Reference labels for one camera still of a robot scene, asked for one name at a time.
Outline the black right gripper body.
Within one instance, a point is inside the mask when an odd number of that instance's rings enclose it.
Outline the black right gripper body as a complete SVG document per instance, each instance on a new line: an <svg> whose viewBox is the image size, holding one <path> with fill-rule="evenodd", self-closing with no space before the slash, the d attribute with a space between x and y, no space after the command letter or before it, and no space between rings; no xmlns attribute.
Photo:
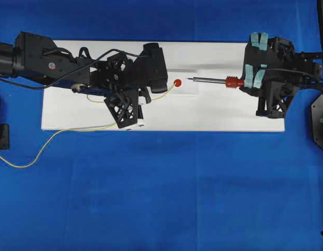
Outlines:
<svg viewBox="0 0 323 251"><path fill-rule="evenodd" d="M292 41L274 37L268 39L268 71L266 89L276 85L295 85L297 77L291 70L294 67L295 47Z"/></svg>

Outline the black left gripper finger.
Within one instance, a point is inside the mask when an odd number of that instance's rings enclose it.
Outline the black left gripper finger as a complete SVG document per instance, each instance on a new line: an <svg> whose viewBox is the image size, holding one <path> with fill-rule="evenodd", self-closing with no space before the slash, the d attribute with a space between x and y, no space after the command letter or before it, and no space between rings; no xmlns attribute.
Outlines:
<svg viewBox="0 0 323 251"><path fill-rule="evenodd" d="M130 65L130 87L149 87L159 94L167 91L167 81L163 49L156 42L143 45L140 57Z"/></svg>
<svg viewBox="0 0 323 251"><path fill-rule="evenodd" d="M138 91L138 104L149 104L151 103L151 97L149 95L149 91L146 87L142 87Z"/></svg>

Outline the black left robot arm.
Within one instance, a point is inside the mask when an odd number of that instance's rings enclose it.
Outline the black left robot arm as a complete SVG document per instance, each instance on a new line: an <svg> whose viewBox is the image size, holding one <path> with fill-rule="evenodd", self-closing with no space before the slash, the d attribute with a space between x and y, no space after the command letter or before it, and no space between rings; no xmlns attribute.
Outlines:
<svg viewBox="0 0 323 251"><path fill-rule="evenodd" d="M168 81L158 43L143 45L140 54L110 49L93 59L87 47L73 56L53 39L28 32L20 32L14 44L0 42L0 81L17 77L37 83L34 90L58 87L104 97L127 90L164 93Z"/></svg>

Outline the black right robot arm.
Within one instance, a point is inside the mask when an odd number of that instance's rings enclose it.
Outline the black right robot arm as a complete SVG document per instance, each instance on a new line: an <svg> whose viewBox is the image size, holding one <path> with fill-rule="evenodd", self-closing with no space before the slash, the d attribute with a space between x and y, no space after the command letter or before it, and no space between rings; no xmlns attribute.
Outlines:
<svg viewBox="0 0 323 251"><path fill-rule="evenodd" d="M281 37L269 38L267 33L251 33L245 47L242 90L256 94L278 83L285 92L292 88L323 90L321 78L323 52L295 51L292 41Z"/></svg>

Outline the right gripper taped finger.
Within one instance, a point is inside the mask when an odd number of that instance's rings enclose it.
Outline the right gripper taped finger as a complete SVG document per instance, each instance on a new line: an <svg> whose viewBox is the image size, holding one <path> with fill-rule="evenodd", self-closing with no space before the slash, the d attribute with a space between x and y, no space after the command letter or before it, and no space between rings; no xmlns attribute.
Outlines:
<svg viewBox="0 0 323 251"><path fill-rule="evenodd" d="M264 75L266 73L267 65L260 64L259 69L255 72L255 68L252 65L244 65L244 84L239 89L241 90L250 90L250 89L260 89L262 87L262 82Z"/></svg>
<svg viewBox="0 0 323 251"><path fill-rule="evenodd" d="M268 64L268 34L253 32L245 48L244 65Z"/></svg>

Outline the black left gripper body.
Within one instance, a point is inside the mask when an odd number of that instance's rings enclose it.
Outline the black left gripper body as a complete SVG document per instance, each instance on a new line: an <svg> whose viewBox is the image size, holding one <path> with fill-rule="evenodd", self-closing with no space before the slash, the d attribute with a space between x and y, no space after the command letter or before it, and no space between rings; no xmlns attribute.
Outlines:
<svg viewBox="0 0 323 251"><path fill-rule="evenodd" d="M90 67L89 88L92 90L135 90L128 83L127 67L133 63L131 53L118 52Z"/></svg>

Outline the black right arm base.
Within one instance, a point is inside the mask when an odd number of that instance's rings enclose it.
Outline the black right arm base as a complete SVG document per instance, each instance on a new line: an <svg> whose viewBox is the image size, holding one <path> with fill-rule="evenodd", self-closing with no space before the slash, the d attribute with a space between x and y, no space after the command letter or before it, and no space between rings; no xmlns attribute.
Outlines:
<svg viewBox="0 0 323 251"><path fill-rule="evenodd" d="M312 135L316 145L323 150L323 95L317 97L310 106Z"/></svg>

